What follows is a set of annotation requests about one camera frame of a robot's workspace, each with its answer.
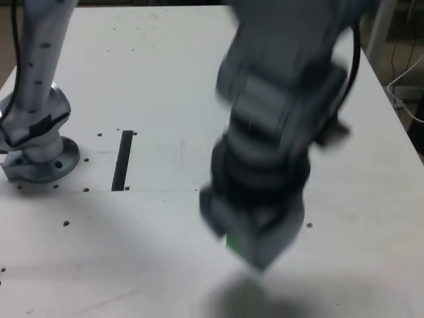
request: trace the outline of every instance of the green object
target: green object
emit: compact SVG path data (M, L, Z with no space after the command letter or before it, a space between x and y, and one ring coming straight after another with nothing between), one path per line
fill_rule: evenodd
M227 234L227 246L235 253L243 257L243 246L237 235Z

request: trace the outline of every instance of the gray robot arm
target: gray robot arm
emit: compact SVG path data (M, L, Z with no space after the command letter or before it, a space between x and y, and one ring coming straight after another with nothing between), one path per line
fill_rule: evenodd
M212 153L201 214L251 266L265 270L304 219L308 148L326 143L352 86L361 14L371 0L232 0L239 20L217 90L231 105L227 133ZM339 34L355 26L355 63L332 63Z
M18 85L0 101L0 148L9 150L3 163L9 180L51 182L72 171L80 159L77 145L59 134L71 109L53 83L77 3L78 0L25 1Z

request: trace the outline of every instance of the white tabletop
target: white tabletop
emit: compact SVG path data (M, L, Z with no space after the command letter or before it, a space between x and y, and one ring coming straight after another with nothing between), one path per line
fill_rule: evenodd
M21 190L0 174L0 317L422 317L424 169L363 55L352 137L311 152L313 227L259 278L203 224L234 31L221 7L76 9L55 82L89 162ZM335 55L351 60L350 33ZM110 192L125 129L131 190Z

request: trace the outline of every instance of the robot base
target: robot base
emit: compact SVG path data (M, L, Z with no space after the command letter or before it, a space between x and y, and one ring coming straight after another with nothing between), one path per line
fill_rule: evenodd
M62 137L63 152L55 159L47 162L31 162L22 150L11 151L3 163L3 171L9 181L27 181L36 184L52 182L69 174L80 161L80 150L77 144Z

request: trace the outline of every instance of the robotic arm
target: robotic arm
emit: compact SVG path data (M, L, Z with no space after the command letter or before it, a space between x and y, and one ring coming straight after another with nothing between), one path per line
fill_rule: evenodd
M345 84L347 71L331 61L335 42L378 0L230 2L240 24L217 91L232 106L231 118L213 149L200 208L219 237L264 270L303 222L309 146L341 129L337 111L352 80ZM58 132L70 104L52 82L77 3L25 1L17 81L0 101L0 148L9 150L3 170L11 181L51 182L80 159L76 143ZM17 45L16 26L14 35Z
M203 218L251 266L265 270L294 240L304 219L308 148L346 132L337 111L360 57L359 20L371 0L232 0L240 24L219 70L217 90L231 105L227 133L213 149ZM354 64L332 63L349 26Z

